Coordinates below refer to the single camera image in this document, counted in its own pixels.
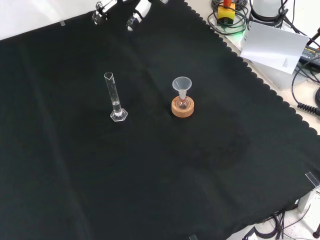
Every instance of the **scalloped edge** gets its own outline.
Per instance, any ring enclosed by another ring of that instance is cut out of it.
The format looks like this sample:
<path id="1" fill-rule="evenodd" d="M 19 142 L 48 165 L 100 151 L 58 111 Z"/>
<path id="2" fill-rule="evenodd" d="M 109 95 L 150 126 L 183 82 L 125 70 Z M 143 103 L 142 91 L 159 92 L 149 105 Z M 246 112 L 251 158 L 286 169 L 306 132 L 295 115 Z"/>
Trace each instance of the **scalloped edge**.
<path id="1" fill-rule="evenodd" d="M 310 124 L 309 124 L 306 120 L 304 120 L 304 117 L 303 117 L 299 112 L 297 112 L 297 110 L 296 110 L 294 107 L 290 106 L 290 103 L 289 103 L 289 102 L 284 101 L 284 99 L 283 99 L 282 96 L 278 95 L 278 93 L 277 93 L 275 90 L 271 89 L 271 86 L 270 86 L 265 80 L 263 80 L 262 78 L 259 78 L 258 75 L 257 75 L 257 73 L 253 71 L 253 69 L 249 66 L 249 64 L 248 64 L 247 62 L 245 62 L 244 59 L 243 59 L 242 57 L 240 57 L 235 51 L 232 50 L 232 48 L 228 45 L 228 43 L 227 43 L 226 41 L 224 41 L 224 39 L 223 39 L 218 33 L 216 33 L 215 30 L 213 30 L 213 29 L 210 27 L 210 25 L 207 23 L 207 21 L 205 21 L 204 18 L 201 17 L 200 14 L 196 12 L 196 10 L 192 9 L 192 7 L 186 2 L 186 0 L 181 0 L 181 1 L 182 1 L 183 4 L 198 18 L 198 20 L 200 20 L 201 23 L 206 26 L 207 29 L 209 29 L 210 31 L 212 31 L 212 32 L 218 37 L 218 39 L 219 39 L 219 40 L 222 42 L 222 44 L 227 48 L 227 50 L 229 50 L 229 51 L 232 53 L 232 55 L 234 55 L 235 57 L 237 57 L 237 58 L 239 58 L 239 59 L 241 60 L 242 64 L 244 64 L 245 68 L 246 68 L 247 70 L 249 70 L 249 71 L 251 72 L 251 74 L 252 74 L 256 79 L 259 80 L 259 82 L 262 84 L 262 87 L 263 87 L 263 88 L 267 88 L 267 90 L 269 90 L 271 93 L 274 92 L 275 95 L 278 96 L 278 97 L 277 97 L 278 101 L 279 101 L 282 105 L 284 105 L 284 107 L 285 107 L 286 109 L 289 109 L 290 112 L 294 113 L 294 116 L 295 116 L 296 118 L 299 118 L 299 120 L 300 120 L 301 123 L 304 125 L 304 127 L 305 127 L 305 125 L 307 125 L 307 128 L 310 130 L 310 132 L 311 132 L 312 134 L 315 134 L 316 136 L 320 137 L 320 132 L 318 133 L 318 131 L 317 131 L 316 129 L 314 129 L 313 127 L 311 127 Z"/>

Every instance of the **cable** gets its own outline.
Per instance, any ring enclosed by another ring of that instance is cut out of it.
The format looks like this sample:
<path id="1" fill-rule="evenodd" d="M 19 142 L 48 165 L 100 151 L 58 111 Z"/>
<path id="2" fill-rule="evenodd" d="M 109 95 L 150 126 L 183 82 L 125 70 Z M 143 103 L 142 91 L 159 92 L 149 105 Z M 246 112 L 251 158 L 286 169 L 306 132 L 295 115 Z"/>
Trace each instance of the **cable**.
<path id="1" fill-rule="evenodd" d="M 281 7 L 278 10 L 278 15 L 277 16 L 267 17 L 267 16 L 262 16 L 262 15 L 257 14 L 256 11 L 254 10 L 253 4 L 252 4 L 252 0 L 249 0 L 250 7 L 251 7 L 251 13 L 250 14 L 255 19 L 257 19 L 259 21 L 262 21 L 262 22 L 266 22 L 266 23 L 276 23 L 276 22 L 279 22 L 279 21 L 283 21 L 285 16 L 286 16 L 286 14 L 287 14 L 287 12 L 288 12 L 288 10 L 285 10 L 285 4 L 287 3 L 287 1 L 288 0 L 285 0 L 283 2 L 283 0 L 281 0 Z"/>
<path id="2" fill-rule="evenodd" d="M 294 75 L 294 77 L 293 77 L 293 80 L 292 80 L 292 84 L 291 84 L 291 93 L 292 93 L 293 99 L 296 101 L 297 104 L 299 104 L 299 102 L 298 102 L 298 100 L 296 99 L 296 96 L 295 96 L 295 93 L 294 93 L 294 84 L 295 84 L 296 77 L 297 77 L 297 75 L 299 74 L 299 72 L 302 70 L 302 68 L 304 68 L 304 67 L 307 66 L 309 63 L 311 63 L 311 62 L 313 62 L 313 61 L 315 61 L 315 60 L 317 60 L 317 59 L 320 59 L 320 56 L 315 57 L 315 58 L 307 61 L 304 65 L 302 65 L 302 67 L 299 67 L 299 66 L 297 65 L 298 68 L 299 68 L 299 70 L 295 73 L 295 75 Z"/>
<path id="3" fill-rule="evenodd" d="M 285 16 L 283 21 L 285 21 L 297 34 L 302 34 L 304 36 L 307 36 L 305 33 L 303 33 L 302 31 L 300 31 L 298 28 L 296 28 L 290 21 L 289 19 Z M 313 40 L 312 38 L 308 37 L 309 40 L 311 42 L 313 42 L 314 44 L 316 44 L 319 48 L 320 48 L 320 44 L 318 44 L 315 40 Z"/>
<path id="4" fill-rule="evenodd" d="M 275 227 L 274 227 L 274 230 L 270 233 L 261 233 L 259 232 L 256 227 L 254 227 L 254 233 L 262 238 L 262 239 L 271 239 L 273 238 L 277 233 L 278 233 L 278 229 L 279 229 L 279 220 L 277 218 L 277 216 L 275 214 L 272 215 L 272 218 L 274 219 L 275 221 Z"/>
<path id="5" fill-rule="evenodd" d="M 311 204 L 309 205 L 308 210 L 304 213 L 304 215 L 303 215 L 298 221 L 296 221 L 296 222 L 294 222 L 294 223 L 286 226 L 286 227 L 283 228 L 283 229 L 286 229 L 286 228 L 288 228 L 288 227 L 291 227 L 292 225 L 295 225 L 296 223 L 300 222 L 300 221 L 307 215 L 307 213 L 309 212 L 310 207 L 311 207 Z"/>
<path id="6" fill-rule="evenodd" d="M 296 0 L 293 0 L 293 17 L 292 17 L 292 25 L 294 24 L 295 21 L 295 11 L 296 11 Z"/>
<path id="7" fill-rule="evenodd" d="M 312 67 L 311 67 L 311 66 L 310 66 L 310 68 L 309 68 L 309 71 L 310 71 L 311 75 L 314 77 L 314 79 L 315 79 L 318 83 L 320 83 L 319 79 L 316 77 L 316 75 L 315 75 L 314 71 L 312 70 Z"/>
<path id="8" fill-rule="evenodd" d="M 301 68 L 304 68 L 306 67 L 309 63 L 317 60 L 317 59 L 320 59 L 320 56 L 318 57 L 315 57 L 309 61 L 307 61 Z M 311 114 L 315 114 L 315 115 L 318 115 L 320 116 L 320 108 L 318 107 L 314 107 L 314 106 L 310 106 L 310 105 L 306 105 L 306 104 L 303 104 L 301 102 L 298 102 L 296 96 L 295 96 L 295 93 L 294 93 L 294 84 L 295 84 L 295 80 L 296 80 L 296 77 L 297 75 L 299 74 L 299 72 L 301 71 L 300 67 L 299 67 L 299 70 L 295 73 L 294 77 L 293 77 L 293 80 L 292 80 L 292 84 L 291 84 L 291 93 L 292 93 L 292 96 L 293 96 L 293 99 L 296 101 L 296 103 L 298 104 L 298 108 L 299 109 L 302 109 L 302 110 L 305 110 L 306 112 L 309 112 Z"/>
<path id="9" fill-rule="evenodd" d="M 299 65 L 297 65 L 297 68 L 304 74 L 304 77 L 310 79 L 311 81 L 313 81 L 316 84 L 320 84 L 320 81 L 318 80 L 318 78 L 313 79 L 312 77 L 310 77 Z"/>
<path id="10" fill-rule="evenodd" d="M 243 33 L 246 30 L 246 26 L 248 24 L 248 18 L 247 18 L 247 14 L 249 12 L 249 9 L 246 7 L 246 4 L 248 3 L 248 0 L 238 0 L 237 2 L 234 2 L 235 4 L 235 9 L 228 7 L 228 6 L 224 6 L 223 2 L 220 2 L 218 0 L 211 0 L 211 6 L 213 8 L 213 12 L 208 16 L 207 21 L 208 24 L 210 25 L 210 27 L 212 29 L 214 29 L 217 33 L 221 34 L 221 35 L 225 35 L 225 36 L 229 36 L 229 35 L 235 35 L 235 34 L 239 34 L 239 33 Z M 237 21 L 236 23 L 232 23 L 232 24 L 227 24 L 225 22 L 222 22 L 218 19 L 216 12 L 218 11 L 219 6 L 224 7 L 225 9 L 230 9 L 232 11 L 235 11 L 235 15 L 240 16 L 240 20 Z M 214 16 L 214 18 L 216 19 L 217 24 L 221 24 L 222 28 L 230 28 L 230 29 L 238 29 L 241 28 L 241 30 L 239 31 L 234 31 L 234 32 L 221 32 L 215 25 L 213 25 L 210 22 L 210 17 Z"/>
<path id="11" fill-rule="evenodd" d="M 278 211 L 276 213 L 274 213 L 271 217 L 267 218 L 266 220 L 262 221 L 262 222 L 258 222 L 257 224 L 260 224 L 260 223 L 265 223 L 266 221 L 269 221 L 271 219 L 274 219 L 274 222 L 275 222 L 275 226 L 274 226 L 274 230 L 270 233 L 261 233 L 259 232 L 256 228 L 254 228 L 254 233 L 260 237 L 260 238 L 263 238 L 263 239 L 271 239 L 273 238 L 274 236 L 276 240 L 279 240 L 280 237 L 282 239 L 284 239 L 284 235 L 286 235 L 287 237 L 291 238 L 291 239 L 294 239 L 292 237 L 290 237 L 289 235 L 285 234 L 285 229 L 288 228 L 288 227 L 291 227 L 292 225 L 295 225 L 296 223 L 300 222 L 306 215 L 307 213 L 309 212 L 310 210 L 310 207 L 311 207 L 311 204 L 309 205 L 309 208 L 307 209 L 307 211 L 304 213 L 304 215 L 296 222 L 288 225 L 285 227 L 285 216 L 286 216 L 286 212 L 287 211 L 291 211 L 295 208 L 297 208 L 296 204 L 291 207 L 291 208 L 287 208 L 287 209 L 283 209 L 282 211 Z"/>

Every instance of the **paper sheet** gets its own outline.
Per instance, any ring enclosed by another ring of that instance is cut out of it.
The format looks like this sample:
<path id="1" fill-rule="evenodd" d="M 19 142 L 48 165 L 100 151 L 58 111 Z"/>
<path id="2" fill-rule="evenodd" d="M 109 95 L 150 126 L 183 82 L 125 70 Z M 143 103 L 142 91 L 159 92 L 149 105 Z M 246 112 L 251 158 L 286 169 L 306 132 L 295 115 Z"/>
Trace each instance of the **paper sheet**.
<path id="1" fill-rule="evenodd" d="M 240 56 L 292 74 L 308 40 L 307 36 L 251 21 Z"/>

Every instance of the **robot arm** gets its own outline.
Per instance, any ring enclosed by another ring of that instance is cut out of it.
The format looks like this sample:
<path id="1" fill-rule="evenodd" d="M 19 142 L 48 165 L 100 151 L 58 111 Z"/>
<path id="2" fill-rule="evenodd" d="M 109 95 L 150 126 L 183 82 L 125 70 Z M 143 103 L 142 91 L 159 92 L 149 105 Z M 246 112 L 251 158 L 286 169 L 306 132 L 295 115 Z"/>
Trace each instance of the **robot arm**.
<path id="1" fill-rule="evenodd" d="M 92 19 L 96 25 L 100 25 L 108 20 L 110 9 L 117 3 L 126 2 L 128 0 L 102 0 L 98 1 L 95 5 L 96 11 L 93 13 Z"/>
<path id="2" fill-rule="evenodd" d="M 131 2 L 132 0 L 102 0 L 96 3 L 96 11 L 93 13 L 92 19 L 96 25 L 100 25 L 108 20 L 109 11 L 117 3 Z M 141 23 L 144 17 L 148 14 L 153 0 L 140 0 L 136 6 L 133 15 L 129 18 L 126 26 L 129 31 L 133 31 L 135 27 Z M 169 0 L 160 0 L 166 4 Z"/>
<path id="3" fill-rule="evenodd" d="M 144 19 L 144 17 L 148 14 L 151 4 L 153 0 L 140 0 L 138 5 L 134 9 L 133 16 L 129 18 L 129 20 L 126 22 L 126 26 L 129 31 L 133 31 L 135 27 L 141 23 L 141 21 Z M 169 0 L 160 0 L 164 4 L 167 4 Z"/>

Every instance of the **black fabric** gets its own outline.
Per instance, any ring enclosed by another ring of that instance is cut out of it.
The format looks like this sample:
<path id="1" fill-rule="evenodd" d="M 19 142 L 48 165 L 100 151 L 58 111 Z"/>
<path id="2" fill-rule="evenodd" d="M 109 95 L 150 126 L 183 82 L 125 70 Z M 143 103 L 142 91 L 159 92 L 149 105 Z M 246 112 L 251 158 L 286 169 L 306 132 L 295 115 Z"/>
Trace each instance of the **black fabric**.
<path id="1" fill-rule="evenodd" d="M 1 239 L 225 240 L 320 177 L 316 131 L 182 0 L 129 33 L 134 7 L 0 42 Z M 186 119 L 171 114 L 179 76 Z"/>

